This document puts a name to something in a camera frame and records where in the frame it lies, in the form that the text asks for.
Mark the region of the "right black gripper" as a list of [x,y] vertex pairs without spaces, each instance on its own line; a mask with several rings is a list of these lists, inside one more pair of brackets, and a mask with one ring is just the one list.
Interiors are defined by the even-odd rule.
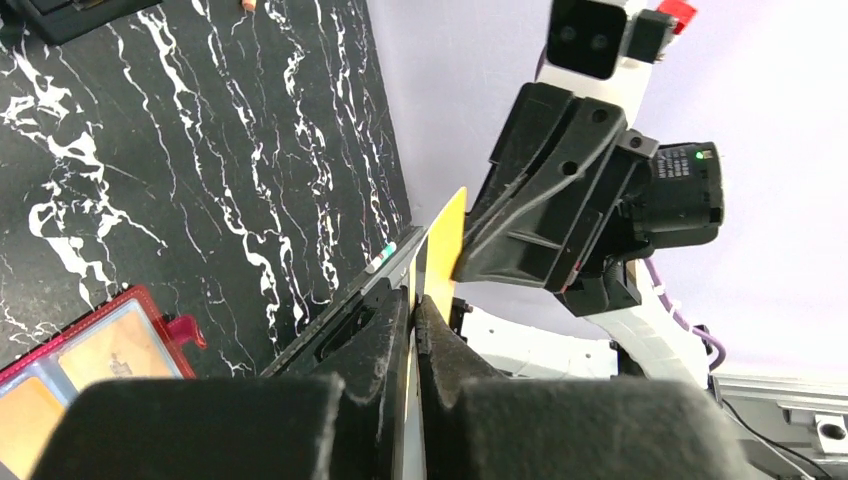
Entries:
[[627,263],[709,243],[724,220],[714,143],[662,145],[621,106],[544,83],[521,87],[490,164],[454,280],[557,292],[576,317],[639,305]]

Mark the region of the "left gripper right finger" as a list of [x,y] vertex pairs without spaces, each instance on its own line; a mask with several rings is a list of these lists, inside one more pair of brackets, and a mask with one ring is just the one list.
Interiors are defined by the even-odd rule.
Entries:
[[414,312],[430,479],[744,479],[733,429],[676,381],[512,379],[454,334],[435,302]]

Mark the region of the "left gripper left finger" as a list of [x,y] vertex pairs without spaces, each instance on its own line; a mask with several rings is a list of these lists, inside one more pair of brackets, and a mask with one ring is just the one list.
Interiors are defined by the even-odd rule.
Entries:
[[410,294],[308,373],[102,381],[70,405],[36,479],[397,479]]

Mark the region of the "gold credit card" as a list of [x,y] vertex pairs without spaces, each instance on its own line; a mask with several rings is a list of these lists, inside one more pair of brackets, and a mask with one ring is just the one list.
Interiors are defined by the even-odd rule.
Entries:
[[101,380],[179,374],[147,316],[130,309],[63,348],[57,363],[78,390]]
[[467,188],[460,187],[431,223],[427,232],[423,267],[423,295],[429,296],[446,323],[454,298],[453,269],[463,247]]
[[1,396],[1,463],[17,478],[29,478],[64,410],[37,377],[27,377]]

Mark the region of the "red card holder wallet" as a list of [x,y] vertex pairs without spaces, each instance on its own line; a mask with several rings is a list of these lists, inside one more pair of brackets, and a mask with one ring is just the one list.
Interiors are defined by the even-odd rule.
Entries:
[[133,286],[2,369],[2,478],[32,472],[65,409],[89,385],[194,377],[188,342],[207,346],[195,318],[162,314],[146,287]]

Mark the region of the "black plastic card tray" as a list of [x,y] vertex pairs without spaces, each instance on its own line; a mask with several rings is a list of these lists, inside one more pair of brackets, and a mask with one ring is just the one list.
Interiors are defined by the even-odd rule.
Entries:
[[59,46],[159,4],[158,0],[5,0],[1,13],[9,14],[44,43]]

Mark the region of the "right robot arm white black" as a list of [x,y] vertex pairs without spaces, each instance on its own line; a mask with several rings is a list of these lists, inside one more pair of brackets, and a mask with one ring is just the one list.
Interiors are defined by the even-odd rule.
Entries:
[[466,216],[453,277],[545,290],[611,337],[627,373],[705,386],[704,332],[636,269],[660,249],[715,240],[723,221],[713,143],[662,145],[617,105],[527,83]]

